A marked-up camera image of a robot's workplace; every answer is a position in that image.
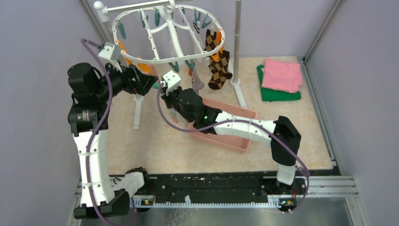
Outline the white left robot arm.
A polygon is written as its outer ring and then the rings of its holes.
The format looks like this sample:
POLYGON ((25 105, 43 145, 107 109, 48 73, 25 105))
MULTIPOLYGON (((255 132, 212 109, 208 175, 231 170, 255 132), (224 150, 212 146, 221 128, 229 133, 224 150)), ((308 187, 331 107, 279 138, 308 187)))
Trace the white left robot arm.
POLYGON ((148 193, 151 182, 139 168, 116 186, 111 184, 106 152, 110 106, 122 91, 146 95, 158 77, 142 73, 135 65, 117 69, 106 64, 100 71, 89 63, 78 63, 67 74, 73 91, 68 123, 78 150, 82 187, 73 215, 76 219, 126 215, 134 193, 148 193))

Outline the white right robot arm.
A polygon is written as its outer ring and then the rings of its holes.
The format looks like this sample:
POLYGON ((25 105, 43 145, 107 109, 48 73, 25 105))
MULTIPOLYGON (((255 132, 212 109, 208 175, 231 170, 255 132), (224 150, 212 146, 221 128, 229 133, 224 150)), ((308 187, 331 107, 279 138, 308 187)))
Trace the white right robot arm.
POLYGON ((306 166, 297 155, 302 135, 288 117, 279 116, 277 120, 265 121, 237 116, 204 104, 203 98, 193 89, 182 89, 180 86, 170 89, 166 84, 157 90, 158 108, 161 100, 168 109, 177 111, 193 126, 192 129, 175 126, 159 109, 167 125, 178 131, 240 137, 268 145, 278 166, 276 188, 280 193, 288 194, 295 188, 294 179, 299 170, 308 175, 306 166))

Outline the pink striped sock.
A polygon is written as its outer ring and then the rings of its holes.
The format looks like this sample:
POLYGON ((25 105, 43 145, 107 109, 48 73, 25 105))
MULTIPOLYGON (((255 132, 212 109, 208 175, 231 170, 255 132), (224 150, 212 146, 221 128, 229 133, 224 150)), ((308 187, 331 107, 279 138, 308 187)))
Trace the pink striped sock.
MULTIPOLYGON (((158 73, 157 73, 157 71, 156 71, 154 65, 149 65, 149 68, 150 68, 151 71, 152 71, 152 75, 158 76, 158 73)), ((157 81, 152 87, 153 87, 154 89, 158 89, 158 88, 159 88, 159 84, 160 84, 159 81, 157 81)), ((171 119, 175 124, 178 124, 178 123, 179 123, 179 120, 178 120, 177 112, 176 112, 174 109, 172 109, 172 108, 169 109, 168 111, 169 111, 169 117, 170 117, 170 119, 171 119)))

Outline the grey sock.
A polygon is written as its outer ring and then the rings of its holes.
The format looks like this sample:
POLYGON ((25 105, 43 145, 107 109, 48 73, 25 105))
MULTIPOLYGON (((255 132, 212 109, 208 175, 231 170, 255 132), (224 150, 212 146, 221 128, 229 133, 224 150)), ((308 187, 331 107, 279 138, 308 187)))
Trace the grey sock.
POLYGON ((205 84, 200 80, 196 69, 191 70, 191 78, 192 78, 192 89, 199 94, 200 90, 205 87, 205 84))

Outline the brown argyle sock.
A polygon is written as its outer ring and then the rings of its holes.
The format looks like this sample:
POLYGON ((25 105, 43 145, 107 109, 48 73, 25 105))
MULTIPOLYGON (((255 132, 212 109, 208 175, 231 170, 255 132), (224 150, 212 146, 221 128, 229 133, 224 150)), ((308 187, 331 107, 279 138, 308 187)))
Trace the brown argyle sock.
POLYGON ((212 73, 212 77, 208 82, 210 89, 219 90, 223 87, 227 80, 233 77, 233 74, 229 72, 228 66, 230 61, 230 52, 223 50, 219 54, 219 61, 215 61, 211 56, 209 58, 209 69, 212 73))
POLYGON ((204 51, 210 52, 210 51, 213 51, 217 47, 216 36, 217 36, 217 32, 215 32, 215 31, 212 32, 210 29, 206 30, 204 51))

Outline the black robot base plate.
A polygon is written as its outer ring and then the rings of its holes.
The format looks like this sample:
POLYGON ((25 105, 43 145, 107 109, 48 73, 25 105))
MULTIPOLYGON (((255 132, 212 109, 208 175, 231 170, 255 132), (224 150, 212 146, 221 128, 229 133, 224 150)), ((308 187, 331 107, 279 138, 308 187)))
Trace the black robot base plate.
POLYGON ((150 174, 134 195, 153 204, 277 204, 305 194, 307 183, 297 176, 292 185, 277 181, 276 172, 150 174))

